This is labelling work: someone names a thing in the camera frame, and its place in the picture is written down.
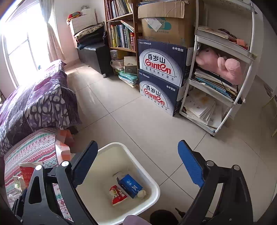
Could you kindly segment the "red white milk carton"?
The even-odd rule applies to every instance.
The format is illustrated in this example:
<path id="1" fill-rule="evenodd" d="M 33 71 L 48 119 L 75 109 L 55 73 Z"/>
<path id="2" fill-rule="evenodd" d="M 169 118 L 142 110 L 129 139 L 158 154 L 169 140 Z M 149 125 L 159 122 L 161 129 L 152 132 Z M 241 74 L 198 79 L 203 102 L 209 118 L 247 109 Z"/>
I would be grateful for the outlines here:
<path id="1" fill-rule="evenodd" d="M 117 185 L 112 186 L 109 190 L 109 193 L 112 196 L 113 206 L 121 203 L 128 198 L 128 196 Z"/>

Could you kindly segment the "blue snack box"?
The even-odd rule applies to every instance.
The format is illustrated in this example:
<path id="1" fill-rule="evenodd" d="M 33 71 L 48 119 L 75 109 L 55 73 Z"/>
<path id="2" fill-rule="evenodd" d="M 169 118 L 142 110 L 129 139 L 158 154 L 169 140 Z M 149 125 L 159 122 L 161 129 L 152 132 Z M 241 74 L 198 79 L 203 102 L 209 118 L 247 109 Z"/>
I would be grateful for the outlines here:
<path id="1" fill-rule="evenodd" d="M 125 175 L 121 179 L 117 177 L 117 182 L 131 198 L 135 198 L 139 191 L 143 189 L 143 187 L 138 182 L 136 182 L 129 174 Z"/>

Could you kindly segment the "white tissue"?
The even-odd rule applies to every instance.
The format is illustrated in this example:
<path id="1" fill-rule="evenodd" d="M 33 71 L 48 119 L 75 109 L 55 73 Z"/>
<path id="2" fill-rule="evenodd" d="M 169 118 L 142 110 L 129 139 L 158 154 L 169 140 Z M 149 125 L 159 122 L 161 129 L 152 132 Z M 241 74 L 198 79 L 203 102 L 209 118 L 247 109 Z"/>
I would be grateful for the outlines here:
<path id="1" fill-rule="evenodd" d="M 144 197 L 146 196 L 146 191 L 145 190 L 140 190 L 138 193 L 137 193 L 137 197 L 140 198 L 140 199 L 143 199 Z"/>

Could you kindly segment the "white plastic trash bin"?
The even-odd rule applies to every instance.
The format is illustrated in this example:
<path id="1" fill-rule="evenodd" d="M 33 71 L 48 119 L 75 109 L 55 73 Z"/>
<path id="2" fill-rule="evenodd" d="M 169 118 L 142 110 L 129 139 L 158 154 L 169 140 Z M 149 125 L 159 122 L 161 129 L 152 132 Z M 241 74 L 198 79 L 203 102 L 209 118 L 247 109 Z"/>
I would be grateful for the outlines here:
<path id="1" fill-rule="evenodd" d="M 146 196 L 131 198 L 118 184 L 129 174 L 138 182 Z M 128 198 L 113 206 L 109 190 L 117 185 Z M 121 224 L 128 215 L 138 216 L 157 203 L 160 188 L 129 149 L 122 143 L 112 142 L 101 149 L 77 192 L 85 207 L 98 224 Z"/>

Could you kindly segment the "patterned striped table cloth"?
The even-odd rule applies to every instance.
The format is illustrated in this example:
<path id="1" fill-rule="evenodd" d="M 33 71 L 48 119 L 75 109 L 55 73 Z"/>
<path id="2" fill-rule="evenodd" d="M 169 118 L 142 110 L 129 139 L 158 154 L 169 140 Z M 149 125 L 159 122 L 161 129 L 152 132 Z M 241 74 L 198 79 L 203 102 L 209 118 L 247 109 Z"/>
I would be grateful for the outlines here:
<path id="1" fill-rule="evenodd" d="M 43 128 L 33 132 L 13 146 L 4 156 L 5 188 L 9 206 L 12 208 L 22 190 L 16 184 L 23 178 L 20 164 L 43 164 L 45 168 L 58 166 L 71 160 L 70 146 L 74 143 L 70 131 Z"/>

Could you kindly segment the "purple patterned bed blanket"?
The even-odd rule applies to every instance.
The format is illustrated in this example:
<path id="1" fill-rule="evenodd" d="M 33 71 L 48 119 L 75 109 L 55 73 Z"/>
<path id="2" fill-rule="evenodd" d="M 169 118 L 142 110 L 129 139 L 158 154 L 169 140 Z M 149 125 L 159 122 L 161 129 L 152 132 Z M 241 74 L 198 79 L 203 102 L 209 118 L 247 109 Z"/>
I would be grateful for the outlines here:
<path id="1" fill-rule="evenodd" d="M 76 94 L 68 88 L 65 63 L 56 60 L 1 106 L 1 155 L 41 128 L 68 129 L 81 124 Z"/>

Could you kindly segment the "lower Ganten water carton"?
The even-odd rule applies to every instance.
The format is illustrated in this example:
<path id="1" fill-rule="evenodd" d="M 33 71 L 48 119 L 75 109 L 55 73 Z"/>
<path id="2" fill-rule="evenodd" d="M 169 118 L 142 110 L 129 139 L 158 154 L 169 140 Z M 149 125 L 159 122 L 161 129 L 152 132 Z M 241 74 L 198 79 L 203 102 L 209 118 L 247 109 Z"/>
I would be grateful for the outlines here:
<path id="1" fill-rule="evenodd" d="M 174 116 L 180 109 L 185 94 L 185 84 L 176 86 L 144 70 L 138 70 L 139 90 L 166 113 Z"/>

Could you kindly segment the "ganten water carton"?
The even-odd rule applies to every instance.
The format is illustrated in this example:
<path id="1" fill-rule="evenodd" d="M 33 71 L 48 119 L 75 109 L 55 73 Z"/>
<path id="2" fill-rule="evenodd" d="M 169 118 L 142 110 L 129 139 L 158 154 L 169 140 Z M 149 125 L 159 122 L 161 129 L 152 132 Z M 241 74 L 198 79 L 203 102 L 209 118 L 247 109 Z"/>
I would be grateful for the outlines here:
<path id="1" fill-rule="evenodd" d="M 138 41 L 139 68 L 176 86 L 189 75 L 193 48 L 146 39 Z"/>
<path id="2" fill-rule="evenodd" d="M 185 94 L 185 84 L 176 86 L 144 70 L 138 70 L 139 90 L 166 113 L 174 116 L 180 109 Z"/>

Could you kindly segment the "pink plush toy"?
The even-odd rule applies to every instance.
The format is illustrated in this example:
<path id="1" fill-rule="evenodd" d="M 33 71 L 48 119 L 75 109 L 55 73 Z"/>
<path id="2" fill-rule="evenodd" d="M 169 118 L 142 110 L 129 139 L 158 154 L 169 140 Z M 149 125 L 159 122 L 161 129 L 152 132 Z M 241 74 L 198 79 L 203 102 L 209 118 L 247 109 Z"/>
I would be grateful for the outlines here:
<path id="1" fill-rule="evenodd" d="M 195 61 L 200 68 L 213 72 L 234 85 L 242 83 L 241 65 L 236 59 L 224 59 L 208 47 L 196 55 Z"/>

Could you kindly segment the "stack of books on floor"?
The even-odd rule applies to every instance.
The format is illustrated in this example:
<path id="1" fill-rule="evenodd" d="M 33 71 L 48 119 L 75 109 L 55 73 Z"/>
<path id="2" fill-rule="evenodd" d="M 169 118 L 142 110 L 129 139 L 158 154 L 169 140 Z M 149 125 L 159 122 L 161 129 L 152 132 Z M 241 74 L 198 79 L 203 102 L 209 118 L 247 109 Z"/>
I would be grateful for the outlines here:
<path id="1" fill-rule="evenodd" d="M 119 79 L 124 81 L 126 84 L 128 84 L 131 87 L 135 87 L 138 85 L 138 76 L 130 73 L 125 73 L 124 71 L 120 71 L 118 74 Z"/>

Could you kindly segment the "pink curtain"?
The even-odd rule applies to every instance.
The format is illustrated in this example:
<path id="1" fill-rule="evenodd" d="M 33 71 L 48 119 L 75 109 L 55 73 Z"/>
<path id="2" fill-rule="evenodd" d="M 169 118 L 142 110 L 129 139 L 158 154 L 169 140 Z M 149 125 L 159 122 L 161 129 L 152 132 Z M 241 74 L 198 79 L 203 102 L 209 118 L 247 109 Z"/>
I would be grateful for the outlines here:
<path id="1" fill-rule="evenodd" d="M 49 19 L 51 17 L 51 13 L 54 6 L 54 1 L 40 0 L 39 4 L 40 4 L 42 16 L 46 24 L 47 33 L 48 33 L 47 49 L 48 49 L 49 59 L 51 62 L 55 60 L 65 60 L 65 57 L 58 43 L 55 32 L 53 30 L 53 27 L 49 23 Z"/>

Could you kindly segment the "upper Ganten water carton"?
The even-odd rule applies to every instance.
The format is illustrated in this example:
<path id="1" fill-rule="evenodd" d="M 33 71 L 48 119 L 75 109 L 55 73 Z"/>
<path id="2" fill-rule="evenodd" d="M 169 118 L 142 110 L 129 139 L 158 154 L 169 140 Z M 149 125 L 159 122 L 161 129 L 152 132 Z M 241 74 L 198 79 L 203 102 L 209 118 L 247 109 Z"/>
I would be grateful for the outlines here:
<path id="1" fill-rule="evenodd" d="M 193 48 L 146 39 L 138 41 L 139 68 L 176 86 L 189 75 Z"/>

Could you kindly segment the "black storage bench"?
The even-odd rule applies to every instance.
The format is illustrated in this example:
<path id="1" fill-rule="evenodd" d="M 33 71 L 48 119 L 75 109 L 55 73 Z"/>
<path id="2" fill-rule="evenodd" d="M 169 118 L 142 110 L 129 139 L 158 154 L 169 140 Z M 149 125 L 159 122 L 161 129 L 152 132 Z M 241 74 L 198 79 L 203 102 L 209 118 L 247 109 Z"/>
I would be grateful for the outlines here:
<path id="1" fill-rule="evenodd" d="M 110 65 L 110 49 L 104 43 L 95 43 L 86 46 L 82 50 L 77 49 L 77 52 L 82 63 L 93 68 L 102 74 L 103 77 L 107 77 L 113 73 L 113 68 Z"/>

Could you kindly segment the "white tiered shelf rack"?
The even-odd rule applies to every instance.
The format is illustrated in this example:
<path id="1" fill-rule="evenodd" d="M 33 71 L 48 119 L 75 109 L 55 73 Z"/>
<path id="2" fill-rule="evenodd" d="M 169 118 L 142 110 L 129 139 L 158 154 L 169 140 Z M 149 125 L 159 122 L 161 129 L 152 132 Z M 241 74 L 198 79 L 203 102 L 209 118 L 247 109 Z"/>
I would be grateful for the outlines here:
<path id="1" fill-rule="evenodd" d="M 211 136 L 252 85 L 257 18 L 252 1 L 196 1 L 191 69 L 179 112 Z"/>

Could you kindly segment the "folded blankets stack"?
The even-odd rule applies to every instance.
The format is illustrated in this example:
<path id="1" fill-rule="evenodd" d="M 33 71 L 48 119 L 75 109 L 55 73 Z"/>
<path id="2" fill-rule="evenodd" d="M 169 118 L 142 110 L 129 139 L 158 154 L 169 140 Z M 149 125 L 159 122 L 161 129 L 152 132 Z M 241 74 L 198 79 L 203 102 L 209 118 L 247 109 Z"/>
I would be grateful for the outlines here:
<path id="1" fill-rule="evenodd" d="M 103 41 L 105 23 L 101 22 L 97 25 L 91 25 L 74 35 L 77 43 L 77 49 L 82 50 L 86 46 Z"/>

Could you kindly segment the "white drawer cabinet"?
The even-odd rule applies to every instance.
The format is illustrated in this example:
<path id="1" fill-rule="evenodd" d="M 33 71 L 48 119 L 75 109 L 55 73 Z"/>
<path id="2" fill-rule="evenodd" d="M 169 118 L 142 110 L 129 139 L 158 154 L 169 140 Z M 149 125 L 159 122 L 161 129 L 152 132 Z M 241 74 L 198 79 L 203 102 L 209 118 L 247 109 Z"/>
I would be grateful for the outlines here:
<path id="1" fill-rule="evenodd" d="M 69 27 L 71 34 L 74 36 L 79 31 L 96 24 L 97 19 L 95 11 L 94 9 L 89 8 L 81 10 L 81 16 L 71 19 L 69 22 Z"/>

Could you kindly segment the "brown cardboard box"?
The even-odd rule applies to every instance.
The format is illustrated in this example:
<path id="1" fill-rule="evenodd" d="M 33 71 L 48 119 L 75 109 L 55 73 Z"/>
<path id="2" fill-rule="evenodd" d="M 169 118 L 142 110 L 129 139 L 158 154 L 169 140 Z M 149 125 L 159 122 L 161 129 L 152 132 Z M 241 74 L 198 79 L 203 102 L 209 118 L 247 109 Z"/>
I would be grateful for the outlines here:
<path id="1" fill-rule="evenodd" d="M 194 46 L 196 1 L 158 1 L 140 5 L 143 38 L 176 44 L 186 48 Z"/>

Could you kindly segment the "wooden bookshelf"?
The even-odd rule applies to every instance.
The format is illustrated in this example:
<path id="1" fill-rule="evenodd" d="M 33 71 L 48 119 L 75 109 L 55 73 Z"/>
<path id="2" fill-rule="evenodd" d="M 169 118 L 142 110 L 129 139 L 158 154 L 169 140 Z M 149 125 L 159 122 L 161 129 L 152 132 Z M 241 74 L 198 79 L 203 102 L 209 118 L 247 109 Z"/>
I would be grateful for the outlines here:
<path id="1" fill-rule="evenodd" d="M 104 1 L 111 66 L 117 76 L 120 71 L 138 76 L 138 39 L 142 38 L 141 21 L 138 18 L 139 3 L 140 1 Z"/>

